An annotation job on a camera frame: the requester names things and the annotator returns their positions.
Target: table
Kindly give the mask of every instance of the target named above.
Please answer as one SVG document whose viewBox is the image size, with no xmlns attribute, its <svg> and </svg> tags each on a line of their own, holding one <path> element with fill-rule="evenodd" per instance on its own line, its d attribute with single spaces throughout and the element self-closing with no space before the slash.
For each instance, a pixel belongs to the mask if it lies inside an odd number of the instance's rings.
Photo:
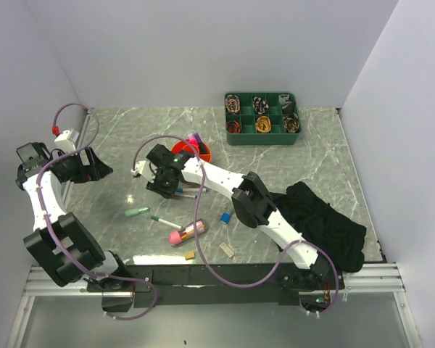
<svg viewBox="0 0 435 348">
<path fill-rule="evenodd" d="M 284 193 L 287 186 L 304 181 L 321 199 L 367 228 L 363 252 L 366 261 L 382 261 L 368 209 L 334 108 L 301 108 L 302 134 L 293 146 L 230 146 L 225 139 L 223 107 L 101 108 L 97 109 L 100 131 L 93 148 L 114 169 L 99 182 L 73 185 L 68 210 L 84 224 L 104 250 L 112 250 L 128 265 L 202 263 L 185 261 L 184 253 L 196 251 L 195 240 L 171 246 L 171 228 L 154 222 L 156 215 L 179 225 L 193 219 L 194 199 L 163 199 L 145 189 L 143 178 L 133 178 L 133 155 L 140 144 L 159 134 L 185 136 L 197 132 L 212 150 L 212 163 L 237 173 L 256 172 L 269 191 Z M 86 139 L 94 134 L 87 127 Z M 174 140 L 162 144 L 169 149 Z M 149 144 L 138 160 L 154 146 Z M 235 216 L 223 225 L 226 198 L 216 192 L 204 194 L 199 217 L 210 229 L 200 236 L 204 254 L 212 263 L 275 262 L 278 248 L 259 230 L 247 228 Z M 147 205 L 151 212 L 124 216 L 132 207 Z M 230 259 L 219 245 L 235 252 Z"/>
</svg>

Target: marble tabletop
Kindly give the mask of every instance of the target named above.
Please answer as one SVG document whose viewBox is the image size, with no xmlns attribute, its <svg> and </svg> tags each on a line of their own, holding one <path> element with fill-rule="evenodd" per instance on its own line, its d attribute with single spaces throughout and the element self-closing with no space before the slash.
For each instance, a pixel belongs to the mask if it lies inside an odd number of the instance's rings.
<svg viewBox="0 0 435 348">
<path fill-rule="evenodd" d="M 225 138 L 223 107 L 103 108 L 97 109 L 100 130 L 93 148 L 114 169 L 99 182 L 73 185 L 68 210 L 84 224 L 105 250 L 127 264 L 202 263 L 195 240 L 171 246 L 172 228 L 154 222 L 151 215 L 179 225 L 193 219 L 195 200 L 163 199 L 145 189 L 143 178 L 133 178 L 131 164 L 139 145 L 159 134 L 185 136 L 197 132 L 212 150 L 212 163 L 237 173 L 256 172 L 269 191 L 284 193 L 287 186 L 304 181 L 321 199 L 367 228 L 363 252 L 366 261 L 382 261 L 360 183 L 355 172 L 339 116 L 334 108 L 301 108 L 302 134 L 293 146 L 230 146 Z M 88 125 L 86 139 L 94 133 Z M 171 148 L 174 140 L 162 144 Z M 138 160 L 153 147 L 149 144 Z M 275 243 L 263 232 L 247 228 L 235 216 L 220 222 L 227 201 L 216 192 L 202 197 L 199 217 L 208 226 L 200 241 L 209 262 L 274 262 Z M 150 213 L 126 217 L 124 211 L 149 206 Z M 234 252 L 230 259 L 219 247 L 225 242 Z M 195 260 L 184 253 L 194 250 Z"/>
</svg>

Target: black fabric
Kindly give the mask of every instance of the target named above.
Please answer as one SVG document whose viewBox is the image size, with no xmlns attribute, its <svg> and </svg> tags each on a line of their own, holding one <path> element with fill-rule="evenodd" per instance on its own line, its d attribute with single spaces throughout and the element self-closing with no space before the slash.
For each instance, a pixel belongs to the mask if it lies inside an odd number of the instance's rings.
<svg viewBox="0 0 435 348">
<path fill-rule="evenodd" d="M 271 194 L 282 216 L 303 237 L 320 247 L 340 270 L 357 272 L 364 263 L 366 227 L 335 211 L 302 181 L 285 194 Z"/>
</svg>

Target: wall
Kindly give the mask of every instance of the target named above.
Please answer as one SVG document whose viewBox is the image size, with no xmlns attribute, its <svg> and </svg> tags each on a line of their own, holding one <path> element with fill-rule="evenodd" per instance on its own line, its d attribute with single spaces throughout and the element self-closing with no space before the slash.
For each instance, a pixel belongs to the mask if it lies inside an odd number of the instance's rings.
<svg viewBox="0 0 435 348">
<path fill-rule="evenodd" d="M 51 122 L 62 104 L 77 101 L 61 65 L 23 1 L 0 0 L 0 347 L 9 332 L 32 258 L 22 238 L 32 232 L 27 195 L 15 185 L 16 148 L 51 145 Z M 79 126 L 81 111 L 64 114 Z"/>
<path fill-rule="evenodd" d="M 381 244 L 435 347 L 435 0 L 401 0 L 341 111 Z"/>
<path fill-rule="evenodd" d="M 343 105 L 397 0 L 26 0 L 78 95 L 220 106 L 226 91 Z"/>
</svg>

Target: green box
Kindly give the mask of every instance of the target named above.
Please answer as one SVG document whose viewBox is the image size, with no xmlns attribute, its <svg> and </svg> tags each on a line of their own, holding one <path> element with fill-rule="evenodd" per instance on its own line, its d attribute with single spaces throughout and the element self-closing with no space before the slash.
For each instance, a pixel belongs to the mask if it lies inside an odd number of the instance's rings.
<svg viewBox="0 0 435 348">
<path fill-rule="evenodd" d="M 229 145 L 293 145 L 297 141 L 299 134 L 302 132 L 301 118 L 299 121 L 299 130 L 296 133 L 287 133 L 283 126 L 282 107 L 279 103 L 279 94 L 288 94 L 290 100 L 295 102 L 295 112 L 299 116 L 298 104 L 295 95 L 288 92 L 229 92 L 224 96 L 237 95 L 240 99 L 240 112 L 237 115 L 227 113 L 225 110 L 225 133 Z M 264 98 L 269 104 L 268 113 L 265 116 L 270 120 L 270 133 L 257 133 L 256 120 L 258 115 L 253 110 L 253 98 L 259 96 Z M 241 126 L 240 134 L 232 134 L 227 131 L 227 122 L 237 121 Z"/>
</svg>

